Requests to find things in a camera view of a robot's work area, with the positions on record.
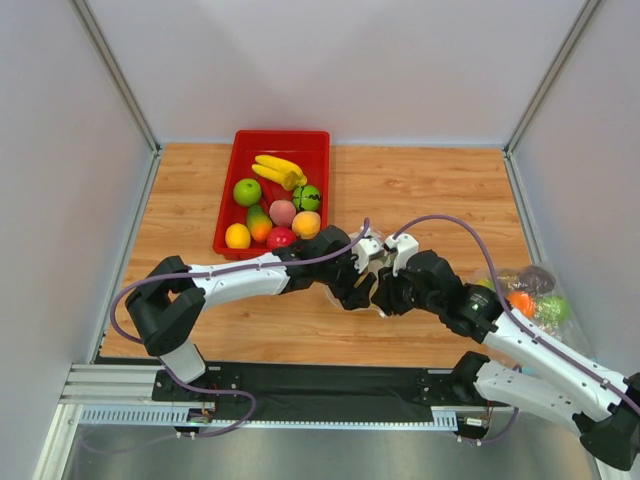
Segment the polka dot zip bag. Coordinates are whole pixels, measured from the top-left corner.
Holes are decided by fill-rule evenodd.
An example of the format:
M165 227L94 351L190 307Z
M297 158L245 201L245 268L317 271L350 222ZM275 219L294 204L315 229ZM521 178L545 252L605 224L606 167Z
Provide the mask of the polka dot zip bag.
M381 241L382 241L382 243L383 243L383 246L384 246L384 238L383 238L383 235L382 235L382 233L381 233L380 231L369 228L369 229L368 229L368 231L367 231L367 235L366 235L365 237L371 237L371 236L379 237L379 238L380 238L380 240L381 240ZM375 286L374 286L374 287L372 288L372 290L371 290L371 296L372 296L372 295L373 295L373 293L376 291L377 286L378 286L378 274L379 274L379 271L380 271L381 269L383 269L383 268L391 267L391 266L392 266L392 263L393 263L392 256L391 256L391 254L386 250L386 254L385 254L385 256L384 256L384 257L380 258L379 260L372 261L372 262L369 264L368 268L367 268L363 273L360 273L360 278L361 278L362 276L365 276L365 275L366 275L367 273L369 273L369 272L374 273L374 274L375 274L375 276L376 276L376 284L375 284ZM325 287L324 287L324 291L325 291L325 296L326 296L326 298L331 302L331 304L332 304L332 305L334 305L336 308L340 308L340 309L342 309L342 310L345 310L345 309L343 308L343 306L342 306L342 300L338 300L338 299L336 299L336 298L332 295L332 293L331 293L331 291L329 290L329 287L328 287L328 286L325 286ZM371 303L370 307L369 307L369 308L366 308L366 309L345 310L345 311L351 311L351 312L356 312L356 311L373 311L373 312L375 312L377 315L379 315L381 318L387 318L387 317L382 317L382 316L379 314L379 310L377 309L377 307L376 307L375 305L373 305L372 303Z

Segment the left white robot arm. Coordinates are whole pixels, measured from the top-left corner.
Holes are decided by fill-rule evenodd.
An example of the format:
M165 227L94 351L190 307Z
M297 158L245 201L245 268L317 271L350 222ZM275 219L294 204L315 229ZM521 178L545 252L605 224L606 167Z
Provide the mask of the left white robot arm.
M381 251L380 238L370 228L350 237L330 225L310 240L297 240L250 260L187 265L172 256L130 286L125 308L147 354L190 384L206 370L190 339L201 313L241 299L305 290L314 283L330 287L343 304L355 307L368 300L356 284Z

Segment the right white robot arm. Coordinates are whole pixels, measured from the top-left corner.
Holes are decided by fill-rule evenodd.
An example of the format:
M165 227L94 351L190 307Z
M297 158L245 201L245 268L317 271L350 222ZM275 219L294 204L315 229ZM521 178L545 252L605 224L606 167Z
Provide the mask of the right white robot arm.
M639 377L608 369L553 338L491 289L462 283L449 263L428 250L381 255L371 301L384 315L424 310L450 331L533 369L531 378L501 372L469 355L472 387L483 398L510 404L576 434L583 447L612 468L628 471L639 453Z

